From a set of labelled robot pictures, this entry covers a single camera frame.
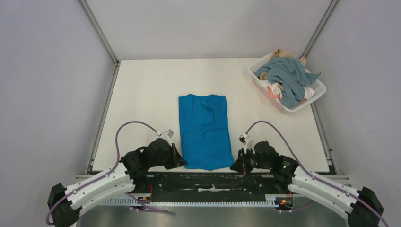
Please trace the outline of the blue t-shirt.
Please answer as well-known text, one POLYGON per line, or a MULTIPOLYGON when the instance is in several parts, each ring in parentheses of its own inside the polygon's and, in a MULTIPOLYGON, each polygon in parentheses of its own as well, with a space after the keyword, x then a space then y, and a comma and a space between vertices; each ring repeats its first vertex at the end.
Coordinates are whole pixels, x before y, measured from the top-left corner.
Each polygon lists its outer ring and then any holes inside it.
POLYGON ((234 163, 225 96, 180 96, 178 113, 187 169, 212 171, 234 163))

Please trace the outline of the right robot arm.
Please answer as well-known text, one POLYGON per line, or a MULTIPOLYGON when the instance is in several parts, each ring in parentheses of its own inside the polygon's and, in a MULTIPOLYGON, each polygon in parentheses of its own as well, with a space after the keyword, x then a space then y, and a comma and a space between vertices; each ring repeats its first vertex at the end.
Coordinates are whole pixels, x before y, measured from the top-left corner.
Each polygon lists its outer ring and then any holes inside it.
POLYGON ((288 190, 305 196, 343 217, 350 227, 377 227, 384 208, 374 191, 357 190, 323 177, 301 166, 295 159, 280 155, 267 141, 253 149, 238 151, 231 170, 246 175, 253 169, 267 169, 273 176, 273 187, 279 193, 288 190))

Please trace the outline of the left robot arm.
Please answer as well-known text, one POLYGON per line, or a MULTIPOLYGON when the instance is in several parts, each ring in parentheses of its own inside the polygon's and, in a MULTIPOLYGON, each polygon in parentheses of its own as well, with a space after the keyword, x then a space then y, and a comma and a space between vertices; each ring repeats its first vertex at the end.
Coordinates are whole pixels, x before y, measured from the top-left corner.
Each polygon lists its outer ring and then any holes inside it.
POLYGON ((128 152, 115 166, 86 180, 70 186, 54 185, 47 201, 49 213, 46 223, 69 227, 84 213, 114 196, 132 191, 145 192, 150 168, 162 166, 169 170, 185 165, 187 162, 178 153, 175 144, 158 138, 148 146, 128 152))

